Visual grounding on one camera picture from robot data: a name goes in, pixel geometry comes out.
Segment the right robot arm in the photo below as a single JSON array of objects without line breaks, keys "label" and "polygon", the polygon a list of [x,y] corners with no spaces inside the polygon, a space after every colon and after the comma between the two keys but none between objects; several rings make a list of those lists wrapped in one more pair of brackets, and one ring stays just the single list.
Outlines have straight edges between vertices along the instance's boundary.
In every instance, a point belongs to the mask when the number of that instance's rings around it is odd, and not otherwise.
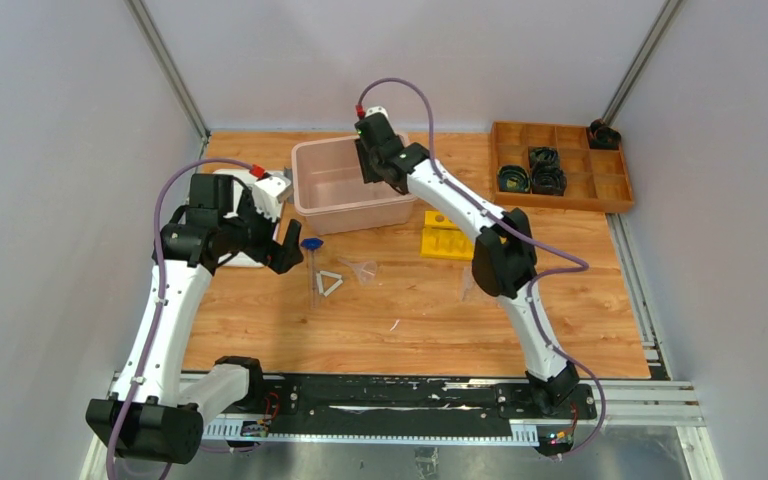
[{"label": "right robot arm", "polygon": [[580,376],[560,351],[535,280],[537,255],[527,215],[482,198],[448,172],[419,143],[406,144],[386,114],[365,113],[355,124],[365,182],[385,182],[441,212],[473,245],[475,284],[496,299],[514,327],[526,363],[531,403],[556,417],[571,403]]}]

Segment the yellow test tube rack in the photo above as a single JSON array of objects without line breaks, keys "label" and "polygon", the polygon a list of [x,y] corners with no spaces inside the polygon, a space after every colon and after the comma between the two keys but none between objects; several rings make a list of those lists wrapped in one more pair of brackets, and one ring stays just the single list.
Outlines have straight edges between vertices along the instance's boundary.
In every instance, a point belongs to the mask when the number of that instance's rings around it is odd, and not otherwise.
[{"label": "yellow test tube rack", "polygon": [[441,212],[426,211],[419,253],[424,258],[471,261],[474,246],[472,241]]}]

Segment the pink plastic storage bin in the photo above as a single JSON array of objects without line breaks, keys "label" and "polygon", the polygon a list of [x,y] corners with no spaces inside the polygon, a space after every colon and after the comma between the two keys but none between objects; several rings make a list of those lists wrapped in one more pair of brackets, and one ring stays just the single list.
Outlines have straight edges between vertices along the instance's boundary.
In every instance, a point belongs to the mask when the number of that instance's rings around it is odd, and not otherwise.
[{"label": "pink plastic storage bin", "polygon": [[366,183],[355,136],[303,142],[291,151],[294,207],[317,235],[406,223],[417,200]]}]

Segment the clear glass funnel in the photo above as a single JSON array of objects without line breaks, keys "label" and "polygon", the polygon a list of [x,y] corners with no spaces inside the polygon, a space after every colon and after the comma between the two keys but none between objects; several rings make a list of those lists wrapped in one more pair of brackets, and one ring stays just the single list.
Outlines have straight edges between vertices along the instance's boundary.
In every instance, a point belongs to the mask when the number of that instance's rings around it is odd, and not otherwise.
[{"label": "clear glass funnel", "polygon": [[354,273],[360,285],[370,284],[377,275],[378,265],[375,261],[354,262],[343,257],[338,257],[337,260]]}]

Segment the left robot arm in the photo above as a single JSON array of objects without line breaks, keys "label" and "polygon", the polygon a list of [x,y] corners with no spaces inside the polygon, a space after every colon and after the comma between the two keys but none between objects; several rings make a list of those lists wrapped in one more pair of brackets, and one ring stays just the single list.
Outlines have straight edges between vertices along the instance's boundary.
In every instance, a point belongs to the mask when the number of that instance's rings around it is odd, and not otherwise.
[{"label": "left robot arm", "polygon": [[237,255],[284,274],[300,264],[301,224],[277,231],[292,183],[253,168],[195,174],[189,200],[167,223],[157,221],[150,295],[126,365],[85,419],[119,458],[186,464],[205,427],[228,407],[258,411],[266,400],[259,360],[224,356],[196,383],[181,387],[183,357],[195,316],[216,271]]}]

